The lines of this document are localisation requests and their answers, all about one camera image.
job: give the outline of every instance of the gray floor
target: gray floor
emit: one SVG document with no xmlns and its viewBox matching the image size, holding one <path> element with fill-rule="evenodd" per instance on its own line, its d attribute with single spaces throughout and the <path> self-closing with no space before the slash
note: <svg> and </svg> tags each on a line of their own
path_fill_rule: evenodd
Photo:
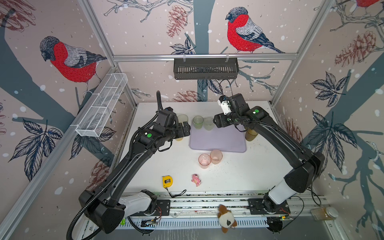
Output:
<svg viewBox="0 0 384 240">
<path fill-rule="evenodd" d="M 142 237 L 136 230 L 114 230 L 110 234 L 103 231 L 94 240 L 328 240 L 331 239 L 323 222 L 316 222 L 313 217 L 299 217 L 280 234 L 272 234 L 266 228 L 237 228 L 222 233 L 221 229 L 193 229 L 193 230 L 156 230 L 150 236 Z"/>
</svg>

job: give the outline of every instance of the white wire mesh basket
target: white wire mesh basket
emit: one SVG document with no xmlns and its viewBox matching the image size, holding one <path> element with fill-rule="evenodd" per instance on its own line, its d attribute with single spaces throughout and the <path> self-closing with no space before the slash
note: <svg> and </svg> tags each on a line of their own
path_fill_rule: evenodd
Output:
<svg viewBox="0 0 384 240">
<path fill-rule="evenodd" d="M 80 136 L 99 137 L 128 79 L 124 73 L 113 73 L 76 128 Z"/>
</svg>

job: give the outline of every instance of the wire basket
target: wire basket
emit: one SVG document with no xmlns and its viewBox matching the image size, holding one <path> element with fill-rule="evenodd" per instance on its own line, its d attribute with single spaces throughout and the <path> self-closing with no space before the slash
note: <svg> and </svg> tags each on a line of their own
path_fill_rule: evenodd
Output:
<svg viewBox="0 0 384 240">
<path fill-rule="evenodd" d="M 175 79 L 235 79 L 239 73 L 237 58 L 175 58 Z"/>
<path fill-rule="evenodd" d="M 80 136 L 99 137 L 128 79 L 124 73 L 113 73 L 76 128 Z"/>
</svg>

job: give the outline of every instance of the plush toy ear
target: plush toy ear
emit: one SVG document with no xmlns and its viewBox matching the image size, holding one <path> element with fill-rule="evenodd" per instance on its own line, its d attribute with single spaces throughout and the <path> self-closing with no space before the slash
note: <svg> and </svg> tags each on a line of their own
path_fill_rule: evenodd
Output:
<svg viewBox="0 0 384 240">
<path fill-rule="evenodd" d="M 218 207 L 218 211 L 221 213 L 221 214 L 226 214 L 228 211 L 227 211 L 227 207 L 224 206 L 224 205 L 221 205 Z"/>
<path fill-rule="evenodd" d="M 225 227 L 221 227 L 221 230 L 223 231 L 223 233 L 227 233 L 227 231 L 228 231 L 228 228 L 225 228 Z"/>
</svg>

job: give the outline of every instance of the tape measure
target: tape measure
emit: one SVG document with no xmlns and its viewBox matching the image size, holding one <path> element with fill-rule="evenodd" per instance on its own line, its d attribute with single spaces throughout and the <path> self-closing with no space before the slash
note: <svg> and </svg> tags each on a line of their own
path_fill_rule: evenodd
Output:
<svg viewBox="0 0 384 240">
<path fill-rule="evenodd" d="M 173 180 L 171 176 L 163 176 L 163 187 L 170 187 L 172 186 Z"/>
</svg>

